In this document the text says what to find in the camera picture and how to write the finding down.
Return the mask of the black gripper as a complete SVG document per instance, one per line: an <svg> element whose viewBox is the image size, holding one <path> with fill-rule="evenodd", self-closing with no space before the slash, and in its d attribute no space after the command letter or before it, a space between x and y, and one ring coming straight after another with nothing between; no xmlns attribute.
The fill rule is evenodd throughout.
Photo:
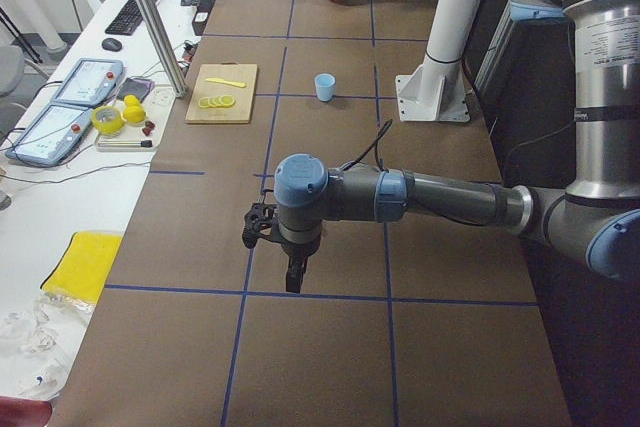
<svg viewBox="0 0 640 427"><path fill-rule="evenodd" d="M295 243L283 236L280 237L281 247L288 256L288 266L285 275L285 290L300 293L307 269L308 258L319 249L321 237L316 236L309 242Z"/></svg>

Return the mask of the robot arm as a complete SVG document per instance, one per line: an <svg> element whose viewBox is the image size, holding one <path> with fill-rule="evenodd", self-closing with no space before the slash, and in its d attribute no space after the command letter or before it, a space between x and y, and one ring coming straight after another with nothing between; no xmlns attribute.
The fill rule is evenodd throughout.
<svg viewBox="0 0 640 427"><path fill-rule="evenodd" d="M500 227L608 278L639 278L639 0L511 0L515 21L575 27L576 174L565 188L503 187L482 172L490 147L470 133L462 57L480 0L438 0L424 59L396 78L404 143L419 164L361 158L328 168L308 154L274 171L275 203L257 203L243 239L281 245L285 288L299 292L327 221L394 222L408 212Z"/></svg>

